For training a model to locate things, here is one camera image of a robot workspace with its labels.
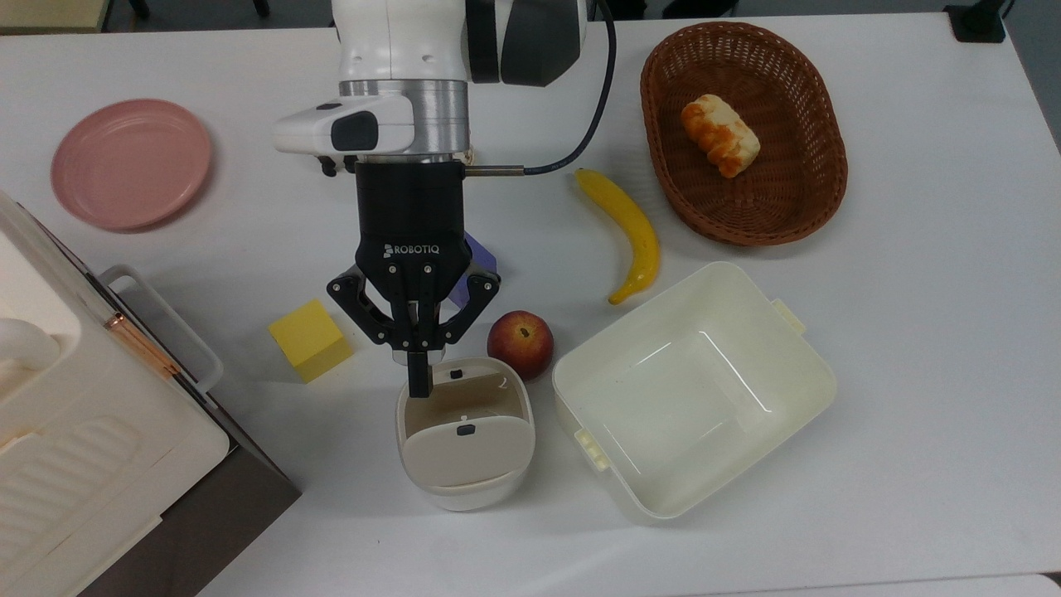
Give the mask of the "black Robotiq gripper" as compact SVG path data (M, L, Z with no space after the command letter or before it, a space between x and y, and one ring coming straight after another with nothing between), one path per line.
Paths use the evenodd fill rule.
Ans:
M465 241L463 164L358 162L356 268L328 294L371 343L405 354L408 396L434 388L431 352L458 343L500 289L487 269L470 269L468 302L441 323L439 306L472 264Z

